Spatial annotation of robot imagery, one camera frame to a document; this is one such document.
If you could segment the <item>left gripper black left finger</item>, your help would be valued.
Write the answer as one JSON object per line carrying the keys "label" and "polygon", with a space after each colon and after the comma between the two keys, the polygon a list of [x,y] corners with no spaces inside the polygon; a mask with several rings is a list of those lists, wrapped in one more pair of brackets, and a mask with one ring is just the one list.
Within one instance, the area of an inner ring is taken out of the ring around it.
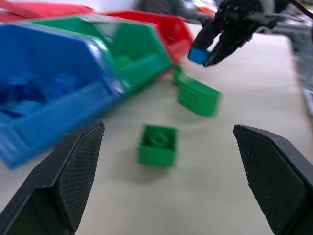
{"label": "left gripper black left finger", "polygon": [[75,235],[93,186],[105,126],[65,134],[0,213],[0,235]]}

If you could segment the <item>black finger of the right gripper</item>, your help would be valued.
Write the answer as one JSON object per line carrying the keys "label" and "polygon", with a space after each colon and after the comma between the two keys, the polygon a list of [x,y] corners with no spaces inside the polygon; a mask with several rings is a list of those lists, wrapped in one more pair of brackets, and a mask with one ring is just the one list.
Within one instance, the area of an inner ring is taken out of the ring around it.
{"label": "black finger of the right gripper", "polygon": [[220,35],[219,41],[210,52],[204,67],[213,66],[232,55],[238,48],[250,40],[250,33],[246,30],[225,31]]}
{"label": "black finger of the right gripper", "polygon": [[221,32],[222,20],[205,20],[202,29],[192,43],[192,49],[205,50],[213,44],[214,39]]}

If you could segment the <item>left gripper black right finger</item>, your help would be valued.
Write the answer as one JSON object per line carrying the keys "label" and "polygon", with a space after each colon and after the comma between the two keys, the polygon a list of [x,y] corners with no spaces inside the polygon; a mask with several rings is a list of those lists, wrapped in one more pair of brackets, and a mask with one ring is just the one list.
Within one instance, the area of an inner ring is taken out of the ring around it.
{"label": "left gripper black right finger", "polygon": [[313,235],[313,165],[285,137],[235,125],[248,185],[275,235]]}

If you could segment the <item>small blue block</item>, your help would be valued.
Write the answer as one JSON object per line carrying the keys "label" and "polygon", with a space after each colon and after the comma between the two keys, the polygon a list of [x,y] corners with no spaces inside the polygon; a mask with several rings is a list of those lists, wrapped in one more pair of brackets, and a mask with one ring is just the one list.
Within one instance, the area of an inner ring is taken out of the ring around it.
{"label": "small blue block", "polygon": [[210,58],[211,52],[206,49],[191,47],[188,53],[188,60],[198,65],[205,65]]}

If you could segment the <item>red plastic bin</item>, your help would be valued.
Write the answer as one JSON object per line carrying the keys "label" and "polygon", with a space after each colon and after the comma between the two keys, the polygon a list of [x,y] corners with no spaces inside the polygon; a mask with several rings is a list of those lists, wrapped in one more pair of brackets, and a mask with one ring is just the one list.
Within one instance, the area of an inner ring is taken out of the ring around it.
{"label": "red plastic bin", "polygon": [[156,26],[161,41],[175,64],[184,59],[193,42],[189,27],[184,19],[179,16],[134,10],[104,12],[103,15]]}

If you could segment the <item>small green block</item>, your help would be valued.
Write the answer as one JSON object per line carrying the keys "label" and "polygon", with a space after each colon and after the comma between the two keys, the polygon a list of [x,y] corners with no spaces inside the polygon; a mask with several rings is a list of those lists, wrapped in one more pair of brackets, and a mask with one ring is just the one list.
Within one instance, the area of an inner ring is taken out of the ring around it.
{"label": "small green block", "polygon": [[173,75],[172,83],[175,86],[177,86],[179,84],[181,74],[182,74],[182,67],[178,64],[174,64],[172,66],[172,75]]}

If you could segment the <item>long green block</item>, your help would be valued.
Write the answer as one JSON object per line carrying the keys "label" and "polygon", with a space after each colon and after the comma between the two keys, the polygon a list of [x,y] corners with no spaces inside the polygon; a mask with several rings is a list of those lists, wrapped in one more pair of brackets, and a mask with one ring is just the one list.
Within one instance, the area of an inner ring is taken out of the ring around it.
{"label": "long green block", "polygon": [[174,84],[178,88],[178,103],[203,117],[213,116],[222,94],[184,73],[176,73]]}

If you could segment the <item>green plastic bin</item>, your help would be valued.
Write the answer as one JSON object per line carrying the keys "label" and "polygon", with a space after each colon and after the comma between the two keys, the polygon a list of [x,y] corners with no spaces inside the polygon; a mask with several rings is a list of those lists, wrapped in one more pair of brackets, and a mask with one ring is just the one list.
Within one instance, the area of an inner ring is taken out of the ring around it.
{"label": "green plastic bin", "polygon": [[142,89],[172,64],[151,24],[100,14],[37,19],[31,23],[95,39],[127,95]]}

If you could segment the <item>square green block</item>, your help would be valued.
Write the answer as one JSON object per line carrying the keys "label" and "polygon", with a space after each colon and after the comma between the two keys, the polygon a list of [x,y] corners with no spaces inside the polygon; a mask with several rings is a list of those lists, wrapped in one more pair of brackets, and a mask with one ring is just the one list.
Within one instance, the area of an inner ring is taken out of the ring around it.
{"label": "square green block", "polygon": [[177,155],[178,131],[174,127],[143,125],[138,145],[139,163],[149,166],[173,167]]}

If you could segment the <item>blue plastic bin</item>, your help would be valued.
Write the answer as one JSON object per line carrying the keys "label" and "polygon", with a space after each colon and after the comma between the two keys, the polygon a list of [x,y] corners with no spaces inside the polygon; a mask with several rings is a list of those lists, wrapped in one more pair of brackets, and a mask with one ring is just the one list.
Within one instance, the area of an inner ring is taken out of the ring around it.
{"label": "blue plastic bin", "polygon": [[96,39],[0,25],[0,160],[28,162],[125,96]]}

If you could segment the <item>red flat tray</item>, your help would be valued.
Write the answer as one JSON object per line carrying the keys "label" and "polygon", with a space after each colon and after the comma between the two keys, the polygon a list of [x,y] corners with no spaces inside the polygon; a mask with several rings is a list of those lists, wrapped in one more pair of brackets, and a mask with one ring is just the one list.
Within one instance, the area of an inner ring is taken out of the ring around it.
{"label": "red flat tray", "polygon": [[93,8],[78,4],[0,0],[0,22],[2,23],[93,12],[95,12]]}

